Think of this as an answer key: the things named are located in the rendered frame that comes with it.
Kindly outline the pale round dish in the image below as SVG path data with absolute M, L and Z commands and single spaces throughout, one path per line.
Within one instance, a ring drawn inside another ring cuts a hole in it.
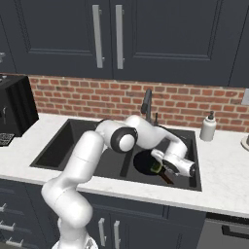
M 249 134 L 241 139 L 240 144 L 245 150 L 249 152 Z

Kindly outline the black sink tap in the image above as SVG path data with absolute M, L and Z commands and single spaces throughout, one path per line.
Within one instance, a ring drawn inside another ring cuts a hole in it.
M 147 89 L 141 106 L 141 113 L 146 115 L 146 121 L 151 125 L 158 125 L 158 119 L 152 122 L 151 119 L 152 90 Z

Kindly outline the black sink basin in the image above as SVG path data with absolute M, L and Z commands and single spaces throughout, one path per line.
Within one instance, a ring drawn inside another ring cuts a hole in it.
M 68 119 L 30 166 L 63 171 L 82 134 L 95 130 L 96 126 L 97 122 L 94 121 Z M 186 159 L 193 161 L 196 166 L 193 177 L 176 176 L 166 171 L 165 175 L 172 181 L 172 184 L 167 184 L 160 175 L 137 165 L 139 160 L 151 160 L 150 152 L 139 146 L 135 146 L 127 154 L 107 149 L 101 155 L 94 176 L 201 192 L 196 133 L 193 130 L 175 128 L 170 128 L 169 131 L 187 142 Z

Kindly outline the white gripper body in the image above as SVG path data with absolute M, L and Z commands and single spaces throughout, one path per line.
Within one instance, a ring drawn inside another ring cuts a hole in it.
M 158 149 L 153 149 L 151 152 L 151 156 L 155 158 L 161 165 L 169 165 L 169 153 L 162 152 Z

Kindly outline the black coffee machine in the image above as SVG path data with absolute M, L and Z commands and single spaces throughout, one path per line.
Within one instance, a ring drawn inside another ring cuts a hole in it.
M 38 120 L 28 77 L 0 74 L 0 147 L 22 137 Z

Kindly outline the white soap dispenser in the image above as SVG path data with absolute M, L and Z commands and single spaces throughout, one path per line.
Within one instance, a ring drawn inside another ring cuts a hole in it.
M 214 112 L 211 111 L 210 114 L 202 122 L 199 138 L 205 142 L 212 141 L 214 137 L 216 125 L 217 123 L 214 117 Z

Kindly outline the dark panel under sink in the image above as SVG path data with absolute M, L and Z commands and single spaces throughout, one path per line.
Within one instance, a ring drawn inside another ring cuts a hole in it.
M 168 219 L 168 207 L 161 204 L 83 192 L 81 195 L 100 209 Z

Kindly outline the dark drawer front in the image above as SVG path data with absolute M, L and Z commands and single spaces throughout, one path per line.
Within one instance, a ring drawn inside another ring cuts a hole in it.
M 16 249 L 52 249 L 54 246 L 53 242 L 48 242 L 42 235 L 33 235 L 28 232 L 21 231 L 1 231 L 0 230 L 0 242 L 5 243 L 10 237 L 13 241 L 20 242 L 22 239 L 23 248 Z
M 41 200 L 37 191 L 26 187 L 24 183 L 0 179 L 0 207 L 7 203 L 7 208 L 24 214 L 38 216 L 48 214 L 50 208 Z
M 24 214 L 15 210 L 6 209 L 0 212 L 0 221 L 4 221 L 6 225 L 16 223 L 15 231 L 28 232 L 33 235 L 43 235 L 47 239 L 56 238 L 57 234 L 52 226 L 42 223 L 34 213 Z

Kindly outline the narrow dark upper cupboard door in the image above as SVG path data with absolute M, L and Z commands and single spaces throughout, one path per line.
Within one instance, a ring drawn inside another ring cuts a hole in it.
M 14 74 L 17 72 L 11 52 L 7 31 L 0 16 L 0 72 Z
M 231 73 L 230 87 L 249 89 L 249 29 L 244 30 Z

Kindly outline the dark lower cupboard door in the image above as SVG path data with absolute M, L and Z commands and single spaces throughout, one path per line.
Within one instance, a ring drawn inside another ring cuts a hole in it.
M 114 223 L 120 221 L 121 249 L 196 249 L 201 229 L 173 225 L 159 219 L 112 214 Z
M 100 218 L 105 219 L 104 223 L 104 232 L 106 236 L 105 247 L 101 246 L 99 239 L 98 221 Z M 87 230 L 89 232 L 89 235 L 95 240 L 96 244 L 98 245 L 98 249 L 112 249 L 110 216 L 107 212 L 101 211 L 99 209 L 94 209 L 92 218 L 90 222 L 87 224 Z

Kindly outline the yellow green sponge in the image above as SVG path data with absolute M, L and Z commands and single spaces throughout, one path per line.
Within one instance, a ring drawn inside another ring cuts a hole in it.
M 162 165 L 159 162 L 154 162 L 150 170 L 155 173 L 159 173 L 162 169 Z

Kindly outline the grey dishwasher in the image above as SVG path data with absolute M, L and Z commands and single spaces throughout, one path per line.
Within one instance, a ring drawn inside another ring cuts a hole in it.
M 249 234 L 249 218 L 208 213 L 196 249 L 249 249 L 249 239 L 223 235 L 222 225 Z

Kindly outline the grey wall socket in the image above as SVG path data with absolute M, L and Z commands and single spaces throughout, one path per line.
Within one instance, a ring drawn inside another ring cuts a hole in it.
M 249 89 L 245 89 L 243 94 L 241 105 L 248 105 L 249 106 Z

